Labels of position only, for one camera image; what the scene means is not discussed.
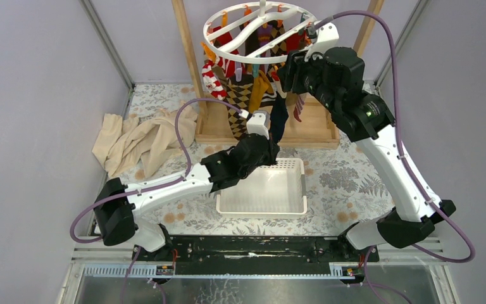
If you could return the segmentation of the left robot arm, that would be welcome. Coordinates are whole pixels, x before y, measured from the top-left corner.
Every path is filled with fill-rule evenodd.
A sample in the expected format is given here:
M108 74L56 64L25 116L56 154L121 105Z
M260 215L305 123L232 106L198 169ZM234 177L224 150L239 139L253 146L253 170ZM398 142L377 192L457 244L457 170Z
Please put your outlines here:
M271 139L251 134L235 146L203 158L191 166L190 172L135 184L110 179L94 207L103 244L132 243L143 247L155 260L164 260L171 252L168 233L160 224L140 223L144 213L184 198L236 186L258 167L276 164L279 151L279 145Z

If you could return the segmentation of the navy sock beige red cuff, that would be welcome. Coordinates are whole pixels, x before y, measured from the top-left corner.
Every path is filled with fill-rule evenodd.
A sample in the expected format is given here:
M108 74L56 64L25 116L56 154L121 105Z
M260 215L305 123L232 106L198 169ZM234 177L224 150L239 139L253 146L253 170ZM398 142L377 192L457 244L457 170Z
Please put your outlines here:
M278 144L284 135L285 124L289 118L286 105L287 93L282 89L277 72L272 72L271 77L277 88L277 95L270 112L270 133L273 142Z

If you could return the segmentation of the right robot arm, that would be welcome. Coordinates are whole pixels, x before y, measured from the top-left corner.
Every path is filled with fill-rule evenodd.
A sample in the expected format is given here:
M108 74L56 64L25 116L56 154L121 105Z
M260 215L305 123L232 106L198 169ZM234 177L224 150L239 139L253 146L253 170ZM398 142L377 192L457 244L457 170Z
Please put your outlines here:
M350 226L339 236L337 251L347 261L363 249L388 243L405 248L428 237L456 206L426 184L411 160L403 162L396 140L396 120L386 102L363 90L364 61L348 47L324 53L291 51L277 71L284 91L309 94L332 116L332 122L369 159L395 207L385 215Z

